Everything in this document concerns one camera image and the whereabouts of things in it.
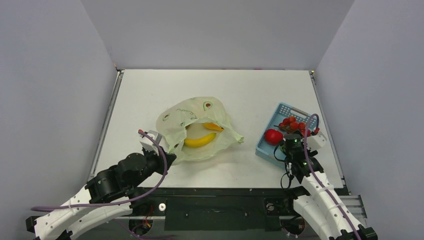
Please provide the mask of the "red fake apple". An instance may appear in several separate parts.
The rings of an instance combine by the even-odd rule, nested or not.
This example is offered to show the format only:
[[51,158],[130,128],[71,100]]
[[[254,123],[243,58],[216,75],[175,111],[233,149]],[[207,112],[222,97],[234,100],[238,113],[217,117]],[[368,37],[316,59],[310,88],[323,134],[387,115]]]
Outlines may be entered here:
[[265,131],[263,138],[267,144],[277,146],[284,139],[284,135],[282,132],[270,128]]

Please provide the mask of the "pale green plastic bag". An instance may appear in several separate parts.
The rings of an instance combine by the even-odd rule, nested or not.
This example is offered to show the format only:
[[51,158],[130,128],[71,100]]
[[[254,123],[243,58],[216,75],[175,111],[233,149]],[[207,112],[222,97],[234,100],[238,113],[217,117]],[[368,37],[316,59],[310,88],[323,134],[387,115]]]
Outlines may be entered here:
[[[214,123],[224,131],[208,130],[203,123]],[[183,100],[161,113],[155,126],[164,137],[168,151],[176,155],[175,164],[205,161],[244,142],[244,137],[232,126],[222,102],[211,96]],[[185,139],[198,139],[210,133],[216,133],[216,137],[205,146],[190,148],[184,145]]]

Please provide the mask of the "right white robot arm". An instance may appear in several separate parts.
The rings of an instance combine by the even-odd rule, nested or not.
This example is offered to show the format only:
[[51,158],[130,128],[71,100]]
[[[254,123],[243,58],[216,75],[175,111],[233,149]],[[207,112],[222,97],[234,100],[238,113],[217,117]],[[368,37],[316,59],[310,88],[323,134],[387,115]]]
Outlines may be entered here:
[[335,191],[324,168],[315,158],[327,138],[322,133],[304,137],[287,134],[280,144],[289,180],[300,186],[290,188],[282,199],[283,209],[302,217],[321,240],[376,240],[372,227],[365,227]]

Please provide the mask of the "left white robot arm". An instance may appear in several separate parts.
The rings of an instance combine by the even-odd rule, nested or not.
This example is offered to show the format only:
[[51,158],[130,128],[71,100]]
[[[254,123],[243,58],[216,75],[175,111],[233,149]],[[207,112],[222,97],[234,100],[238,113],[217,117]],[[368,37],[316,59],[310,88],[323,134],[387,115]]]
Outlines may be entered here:
[[100,171],[59,209],[25,220],[26,230],[37,240],[75,240],[86,231],[121,216],[147,214],[152,207],[140,184],[153,173],[166,175],[177,156],[154,151],[131,153]]

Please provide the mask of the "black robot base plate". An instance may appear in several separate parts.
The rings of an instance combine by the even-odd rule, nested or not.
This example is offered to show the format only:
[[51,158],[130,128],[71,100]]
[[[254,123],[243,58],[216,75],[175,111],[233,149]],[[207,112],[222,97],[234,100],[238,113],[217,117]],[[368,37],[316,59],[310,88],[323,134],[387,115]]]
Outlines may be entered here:
[[294,200],[306,195],[299,186],[282,188],[161,187],[128,215],[127,227],[146,235],[164,221],[165,231],[246,231],[282,229],[297,215]]

